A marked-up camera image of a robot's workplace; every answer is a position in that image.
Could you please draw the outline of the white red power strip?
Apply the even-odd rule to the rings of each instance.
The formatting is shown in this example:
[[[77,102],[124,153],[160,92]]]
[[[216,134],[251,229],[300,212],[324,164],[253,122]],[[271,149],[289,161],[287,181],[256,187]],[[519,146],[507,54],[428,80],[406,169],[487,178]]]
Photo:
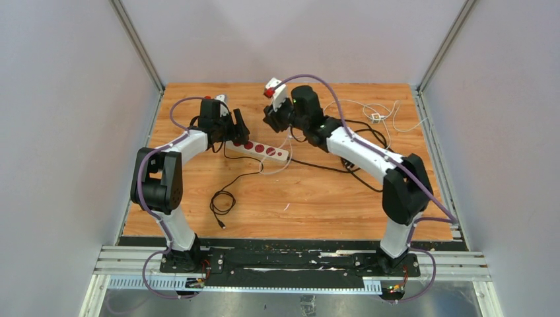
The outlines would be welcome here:
[[[249,141],[245,145],[239,145],[237,143],[233,143],[232,141],[227,141],[225,146],[229,150],[242,153],[243,155],[249,155],[259,160],[265,159],[279,163],[286,163],[289,159],[288,151],[256,141]]]

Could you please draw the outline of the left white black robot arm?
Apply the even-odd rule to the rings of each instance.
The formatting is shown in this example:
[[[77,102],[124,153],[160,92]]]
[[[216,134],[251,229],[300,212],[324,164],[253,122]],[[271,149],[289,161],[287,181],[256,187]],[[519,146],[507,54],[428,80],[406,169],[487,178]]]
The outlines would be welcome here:
[[[249,142],[250,131],[239,109],[230,110],[227,96],[201,97],[199,115],[189,127],[165,145],[138,150],[131,182],[131,201],[157,222],[167,249],[163,260],[187,273],[202,265],[201,246],[180,207],[183,197],[182,167],[215,143]]]

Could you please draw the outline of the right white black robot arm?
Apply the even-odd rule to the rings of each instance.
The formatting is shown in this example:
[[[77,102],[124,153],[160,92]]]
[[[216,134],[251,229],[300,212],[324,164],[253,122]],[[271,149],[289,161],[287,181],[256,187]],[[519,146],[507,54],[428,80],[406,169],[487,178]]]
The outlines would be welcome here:
[[[308,85],[294,88],[288,96],[286,86],[273,81],[263,94],[271,100],[263,110],[263,121],[275,132],[299,129],[312,146],[353,163],[382,184],[382,208],[388,222],[376,250],[377,266],[384,275],[395,275],[409,252],[413,222],[426,210],[433,194],[422,159],[382,149],[341,119],[325,115],[318,95]]]

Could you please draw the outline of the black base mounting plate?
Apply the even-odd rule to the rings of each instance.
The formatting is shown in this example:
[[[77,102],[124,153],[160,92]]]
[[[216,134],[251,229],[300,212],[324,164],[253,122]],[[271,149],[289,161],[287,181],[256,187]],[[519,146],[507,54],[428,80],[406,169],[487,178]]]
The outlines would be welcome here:
[[[147,275],[180,274],[188,288],[335,291],[363,288],[368,278],[400,283],[421,276],[418,255],[391,264],[378,255],[378,241],[204,238],[199,248],[198,263],[169,252]]]

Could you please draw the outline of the left aluminium frame post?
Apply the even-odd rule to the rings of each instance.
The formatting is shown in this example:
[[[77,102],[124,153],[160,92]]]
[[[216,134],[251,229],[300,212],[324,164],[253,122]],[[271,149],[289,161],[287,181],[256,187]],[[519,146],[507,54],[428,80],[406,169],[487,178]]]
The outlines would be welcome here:
[[[154,84],[155,88],[159,91],[161,95],[163,95],[165,90],[165,85],[159,76],[156,67],[149,56],[149,53],[146,47],[141,40],[141,37],[136,30],[136,27],[123,3],[121,0],[109,0],[108,1],[111,7],[114,10],[114,13],[117,16],[124,32],[126,33],[131,45],[133,46],[134,50],[136,51],[143,67],[145,68],[148,76],[150,77],[152,83]]]

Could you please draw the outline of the aluminium frame post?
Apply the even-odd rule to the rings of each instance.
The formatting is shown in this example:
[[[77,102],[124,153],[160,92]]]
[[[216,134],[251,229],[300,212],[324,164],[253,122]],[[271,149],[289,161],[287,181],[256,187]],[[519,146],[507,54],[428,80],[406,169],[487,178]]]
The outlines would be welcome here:
[[[468,18],[471,15],[471,12],[473,11],[473,9],[477,4],[478,4],[478,0],[466,0],[463,2],[456,18],[454,19],[448,32],[446,33],[444,40],[442,41],[436,54],[432,58],[427,70],[425,71],[424,75],[421,78],[420,83],[417,85],[418,95],[423,94],[423,92],[427,89],[427,87],[431,83],[441,63],[446,57],[448,50],[453,45],[457,35],[460,33],[463,25],[468,20]]]
[[[156,67],[149,56],[149,53],[146,47],[141,40],[141,37],[136,30],[136,27],[123,3],[121,0],[109,0],[108,1],[111,7],[114,10],[114,13],[117,16],[124,32],[126,33],[131,45],[133,46],[134,50],[136,51],[143,67],[145,68],[148,76],[150,77],[152,83],[154,84],[155,88],[159,91],[161,95],[163,95],[165,90],[165,85],[159,76]]]

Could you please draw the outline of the right aluminium frame post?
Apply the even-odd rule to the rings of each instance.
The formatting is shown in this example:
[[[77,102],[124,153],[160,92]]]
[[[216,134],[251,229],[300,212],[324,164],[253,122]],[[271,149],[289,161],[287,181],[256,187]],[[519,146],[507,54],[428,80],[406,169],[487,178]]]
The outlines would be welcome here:
[[[418,95],[423,94],[423,92],[427,89],[427,87],[431,83],[441,63],[446,57],[448,50],[453,45],[457,35],[460,33],[463,25],[468,20],[468,18],[471,15],[471,12],[473,11],[473,9],[477,4],[478,4],[478,0],[466,0],[463,2],[456,18],[454,19],[448,32],[446,33],[444,40],[442,41],[436,54],[432,58],[427,70],[425,71],[424,75],[421,78],[420,83],[417,85]]]

